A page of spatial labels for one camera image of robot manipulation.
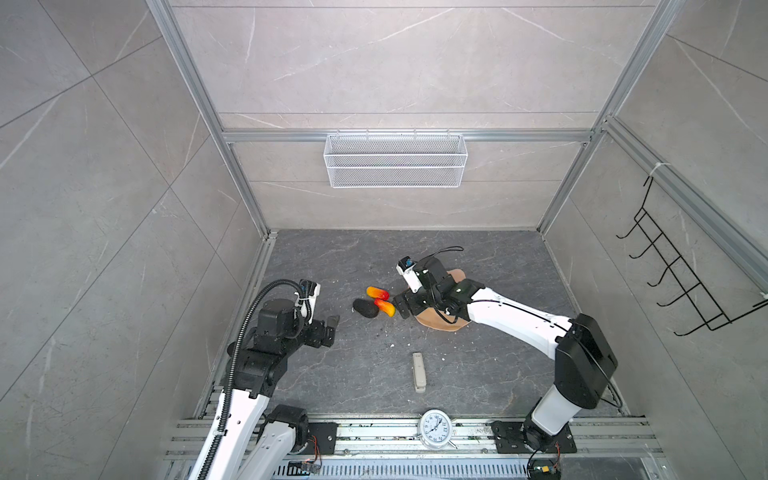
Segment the orange yellow fake mango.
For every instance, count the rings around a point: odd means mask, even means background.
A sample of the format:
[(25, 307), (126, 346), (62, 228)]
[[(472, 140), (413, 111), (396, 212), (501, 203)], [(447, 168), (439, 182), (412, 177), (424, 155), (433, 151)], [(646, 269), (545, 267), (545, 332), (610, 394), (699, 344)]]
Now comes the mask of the orange yellow fake mango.
[(381, 312), (385, 313), (389, 317), (393, 317), (397, 313), (396, 307), (389, 301), (376, 299), (374, 304)]

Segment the pink scalloped fruit bowl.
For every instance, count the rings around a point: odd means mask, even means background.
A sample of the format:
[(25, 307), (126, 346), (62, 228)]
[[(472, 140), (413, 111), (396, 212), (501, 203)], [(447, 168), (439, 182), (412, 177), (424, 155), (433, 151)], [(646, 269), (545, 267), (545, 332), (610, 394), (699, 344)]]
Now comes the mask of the pink scalloped fruit bowl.
[(444, 332), (456, 332), (469, 325), (467, 320), (438, 312), (434, 308), (422, 311), (416, 316), (416, 321), (427, 328)]

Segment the red orange fake mango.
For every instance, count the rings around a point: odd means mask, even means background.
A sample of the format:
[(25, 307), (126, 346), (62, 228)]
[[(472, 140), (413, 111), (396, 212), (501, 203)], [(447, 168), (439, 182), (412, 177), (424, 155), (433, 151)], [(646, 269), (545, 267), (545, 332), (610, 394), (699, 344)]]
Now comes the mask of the red orange fake mango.
[(368, 297), (374, 300), (388, 301), (390, 298), (390, 294), (388, 291), (378, 287), (373, 287), (373, 286), (370, 286), (366, 289), (366, 294)]

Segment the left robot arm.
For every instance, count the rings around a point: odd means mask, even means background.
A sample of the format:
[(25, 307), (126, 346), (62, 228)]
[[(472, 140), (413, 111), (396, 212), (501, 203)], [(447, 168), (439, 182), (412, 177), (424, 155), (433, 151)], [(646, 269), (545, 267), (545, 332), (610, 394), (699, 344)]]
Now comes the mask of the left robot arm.
[(314, 474), (330, 453), (310, 428), (307, 412), (269, 405), (288, 360), (301, 347), (331, 347), (339, 318), (314, 317), (318, 283), (279, 279), (268, 283), (246, 310), (222, 380), (214, 422), (190, 479), (269, 479), (291, 454), (290, 467)]

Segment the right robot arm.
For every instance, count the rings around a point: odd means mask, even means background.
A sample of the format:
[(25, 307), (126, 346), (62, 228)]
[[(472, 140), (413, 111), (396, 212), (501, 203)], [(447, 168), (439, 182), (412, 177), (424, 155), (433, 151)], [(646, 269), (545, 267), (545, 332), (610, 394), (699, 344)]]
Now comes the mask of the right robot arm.
[(510, 335), (554, 362), (552, 386), (537, 401), (521, 426), (531, 451), (554, 443), (567, 424), (583, 410), (593, 410), (610, 391), (613, 405), (620, 397), (611, 383), (618, 361), (597, 321), (547, 313), (516, 302), (460, 270), (447, 270), (429, 255), (418, 261), (406, 256), (397, 264), (407, 288), (394, 297), (400, 315), (411, 316), (434, 330), (455, 332), (472, 323)]

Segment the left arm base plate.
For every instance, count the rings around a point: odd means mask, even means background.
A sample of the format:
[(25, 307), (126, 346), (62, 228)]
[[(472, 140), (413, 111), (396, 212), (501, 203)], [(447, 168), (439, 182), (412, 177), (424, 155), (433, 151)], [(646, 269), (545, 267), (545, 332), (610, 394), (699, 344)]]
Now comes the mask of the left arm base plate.
[(308, 425), (307, 442), (301, 455), (315, 455), (318, 450), (321, 456), (333, 455), (336, 449), (339, 424), (335, 422), (310, 422)]

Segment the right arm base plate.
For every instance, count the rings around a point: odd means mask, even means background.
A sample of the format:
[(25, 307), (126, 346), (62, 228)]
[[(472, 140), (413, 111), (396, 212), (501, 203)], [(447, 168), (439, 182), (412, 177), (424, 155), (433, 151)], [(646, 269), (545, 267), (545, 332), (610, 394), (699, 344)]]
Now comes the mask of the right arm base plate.
[(531, 421), (493, 421), (492, 437), (499, 454), (577, 452), (570, 425), (566, 424), (556, 435), (549, 435)]

